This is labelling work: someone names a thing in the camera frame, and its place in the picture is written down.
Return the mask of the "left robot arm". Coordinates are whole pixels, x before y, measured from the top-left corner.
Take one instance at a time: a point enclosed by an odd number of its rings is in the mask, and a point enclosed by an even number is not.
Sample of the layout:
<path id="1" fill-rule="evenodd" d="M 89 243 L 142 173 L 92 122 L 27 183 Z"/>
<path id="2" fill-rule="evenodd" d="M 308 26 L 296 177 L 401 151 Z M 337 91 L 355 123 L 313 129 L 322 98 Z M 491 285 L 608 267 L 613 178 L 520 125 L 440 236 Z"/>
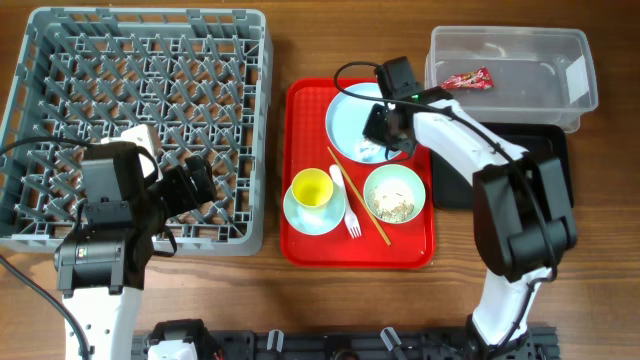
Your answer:
<path id="1" fill-rule="evenodd" d="M 128 359 L 153 238 L 174 237 L 167 221 L 216 197 L 210 163 L 199 155 L 144 175 L 149 152 L 132 142 L 95 144 L 81 163 L 87 223 L 54 253 L 57 288 L 68 312 L 69 359 Z"/>

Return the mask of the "white tissue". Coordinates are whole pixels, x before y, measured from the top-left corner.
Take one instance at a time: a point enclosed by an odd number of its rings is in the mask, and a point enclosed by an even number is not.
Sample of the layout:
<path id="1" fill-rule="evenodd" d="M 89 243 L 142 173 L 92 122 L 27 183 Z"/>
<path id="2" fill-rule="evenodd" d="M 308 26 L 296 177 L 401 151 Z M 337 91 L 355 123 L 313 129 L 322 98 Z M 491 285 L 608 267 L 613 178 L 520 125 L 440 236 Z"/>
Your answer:
<path id="1" fill-rule="evenodd" d="M 371 158 L 376 156 L 380 151 L 381 151 L 382 147 L 374 142 L 371 142 L 370 140 L 366 139 L 366 138 L 362 138 L 356 145 L 355 145 L 355 152 L 356 155 L 360 158 L 360 159 L 367 159 L 367 158 Z"/>

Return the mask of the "rice food waste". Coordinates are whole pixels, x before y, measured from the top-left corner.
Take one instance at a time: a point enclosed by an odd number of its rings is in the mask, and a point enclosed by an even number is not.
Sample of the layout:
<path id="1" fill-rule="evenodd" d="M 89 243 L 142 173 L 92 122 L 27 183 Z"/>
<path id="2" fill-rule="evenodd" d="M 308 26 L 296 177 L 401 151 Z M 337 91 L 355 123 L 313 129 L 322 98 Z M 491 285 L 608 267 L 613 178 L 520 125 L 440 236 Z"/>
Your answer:
<path id="1" fill-rule="evenodd" d="M 411 188 L 398 179 L 376 185 L 369 195 L 369 201 L 373 214 L 387 223 L 407 221 L 415 208 Z"/>

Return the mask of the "small light blue bowl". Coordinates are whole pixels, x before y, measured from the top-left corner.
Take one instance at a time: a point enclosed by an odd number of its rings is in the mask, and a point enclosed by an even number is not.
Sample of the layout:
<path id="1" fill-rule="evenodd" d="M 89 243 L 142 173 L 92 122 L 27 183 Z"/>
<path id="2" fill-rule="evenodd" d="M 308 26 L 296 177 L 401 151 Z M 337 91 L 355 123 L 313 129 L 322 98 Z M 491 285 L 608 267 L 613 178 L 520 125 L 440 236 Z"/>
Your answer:
<path id="1" fill-rule="evenodd" d="M 305 235 L 319 236 L 329 233 L 343 221 L 346 197 L 341 190 L 335 190 L 325 207 L 310 209 L 295 199 L 292 187 L 289 187 L 283 200 L 283 212 L 295 230 Z"/>

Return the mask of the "green bowl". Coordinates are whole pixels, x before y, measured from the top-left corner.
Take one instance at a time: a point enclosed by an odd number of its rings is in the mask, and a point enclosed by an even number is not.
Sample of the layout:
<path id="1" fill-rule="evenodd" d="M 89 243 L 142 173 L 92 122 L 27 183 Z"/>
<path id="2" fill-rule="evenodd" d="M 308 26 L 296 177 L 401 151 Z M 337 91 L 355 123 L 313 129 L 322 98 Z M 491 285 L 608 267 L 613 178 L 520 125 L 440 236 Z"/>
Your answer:
<path id="1" fill-rule="evenodd" d="M 373 170 L 365 180 L 363 197 L 374 217 L 388 224 L 413 220 L 422 212 L 427 200 L 421 178 L 399 164 L 387 164 Z"/>

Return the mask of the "yellow cup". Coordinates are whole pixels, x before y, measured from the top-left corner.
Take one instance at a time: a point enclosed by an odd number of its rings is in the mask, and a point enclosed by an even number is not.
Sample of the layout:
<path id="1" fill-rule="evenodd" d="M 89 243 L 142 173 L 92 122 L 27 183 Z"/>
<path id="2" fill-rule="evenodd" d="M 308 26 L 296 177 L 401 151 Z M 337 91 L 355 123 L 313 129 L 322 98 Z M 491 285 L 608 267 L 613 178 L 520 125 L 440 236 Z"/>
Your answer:
<path id="1" fill-rule="evenodd" d="M 318 168 L 301 170 L 292 180 L 295 200 L 308 208 L 320 208 L 331 199 L 334 185 L 331 177 Z"/>

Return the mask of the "red snack wrapper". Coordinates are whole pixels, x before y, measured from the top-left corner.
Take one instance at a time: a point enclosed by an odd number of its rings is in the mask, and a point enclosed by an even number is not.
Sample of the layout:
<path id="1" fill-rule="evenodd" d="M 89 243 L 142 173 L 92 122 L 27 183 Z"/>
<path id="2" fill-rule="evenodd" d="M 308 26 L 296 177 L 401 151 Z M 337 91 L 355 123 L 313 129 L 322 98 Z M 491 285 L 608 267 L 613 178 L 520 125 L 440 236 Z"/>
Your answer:
<path id="1" fill-rule="evenodd" d="M 488 90 L 494 87 L 493 79 L 486 67 L 464 74 L 455 74 L 440 84 L 443 89 L 479 89 Z"/>

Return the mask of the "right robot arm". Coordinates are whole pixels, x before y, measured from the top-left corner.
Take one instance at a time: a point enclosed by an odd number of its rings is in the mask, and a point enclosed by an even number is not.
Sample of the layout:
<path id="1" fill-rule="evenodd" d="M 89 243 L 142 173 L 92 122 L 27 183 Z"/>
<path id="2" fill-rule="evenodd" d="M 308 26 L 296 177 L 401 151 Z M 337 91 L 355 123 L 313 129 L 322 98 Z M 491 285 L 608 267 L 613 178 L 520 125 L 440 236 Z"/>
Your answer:
<path id="1" fill-rule="evenodd" d="M 483 359 L 521 346 L 539 288 L 556 280 L 577 242 L 559 158 L 499 137 L 440 87 L 383 90 L 363 134 L 393 151 L 424 146 L 471 185 L 475 244 L 487 273 L 467 329 Z"/>

